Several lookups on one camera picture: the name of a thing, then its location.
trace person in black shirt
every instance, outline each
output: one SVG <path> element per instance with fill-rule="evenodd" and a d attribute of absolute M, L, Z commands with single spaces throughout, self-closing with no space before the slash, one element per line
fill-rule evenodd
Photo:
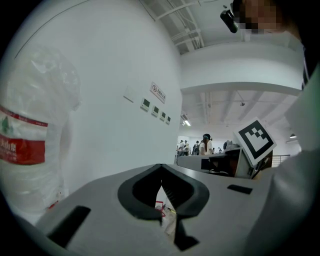
<path fill-rule="evenodd" d="M 240 28 L 253 34 L 288 31 L 304 46 L 302 89 L 319 62 L 318 1 L 234 0 L 232 12 Z"/>

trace thermostat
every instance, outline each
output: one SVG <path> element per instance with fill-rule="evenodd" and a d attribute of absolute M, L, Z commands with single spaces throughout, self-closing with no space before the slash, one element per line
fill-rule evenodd
<path fill-rule="evenodd" d="M 165 112 L 161 112 L 161 116 L 160 116 L 160 119 L 162 120 L 162 121 L 165 121 L 165 119 L 166 119 L 166 113 Z"/>
<path fill-rule="evenodd" d="M 156 106 L 153 106 L 151 114 L 157 118 L 159 115 L 159 108 L 157 108 Z"/>
<path fill-rule="evenodd" d="M 170 116 L 167 116 L 167 118 L 166 118 L 166 123 L 169 125 L 170 124 L 170 121 L 171 121 L 171 118 L 170 118 Z"/>
<path fill-rule="evenodd" d="M 141 108 L 145 111 L 149 111 L 150 101 L 146 100 L 145 98 L 142 98 Z"/>

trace thermostat screen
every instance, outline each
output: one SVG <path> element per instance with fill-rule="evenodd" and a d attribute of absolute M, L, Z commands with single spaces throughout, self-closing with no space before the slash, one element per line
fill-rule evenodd
<path fill-rule="evenodd" d="M 143 104 L 144 104 L 144 105 L 146 105 L 147 107 L 149 107 L 150 102 L 149 102 L 149 101 L 147 101 L 146 99 L 144 99 Z"/>

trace ceiling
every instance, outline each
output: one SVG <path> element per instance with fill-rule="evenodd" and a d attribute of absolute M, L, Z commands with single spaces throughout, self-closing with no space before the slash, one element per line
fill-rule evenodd
<path fill-rule="evenodd" d="M 183 95 L 182 114 L 196 127 L 238 126 L 258 117 L 266 127 L 290 130 L 284 113 L 296 99 L 297 96 L 268 91 L 201 92 Z"/>
<path fill-rule="evenodd" d="M 231 33 L 220 18 L 233 0 L 140 0 L 156 22 L 161 21 L 181 54 L 223 43 L 256 42 L 302 52 L 301 43 L 289 33 Z"/>

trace black camera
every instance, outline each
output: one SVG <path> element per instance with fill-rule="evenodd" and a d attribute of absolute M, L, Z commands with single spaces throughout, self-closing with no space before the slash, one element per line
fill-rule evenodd
<path fill-rule="evenodd" d="M 231 10 L 224 10 L 223 12 L 221 12 L 220 18 L 232 33 L 237 33 L 239 26 L 234 21 L 234 15 L 232 14 Z"/>

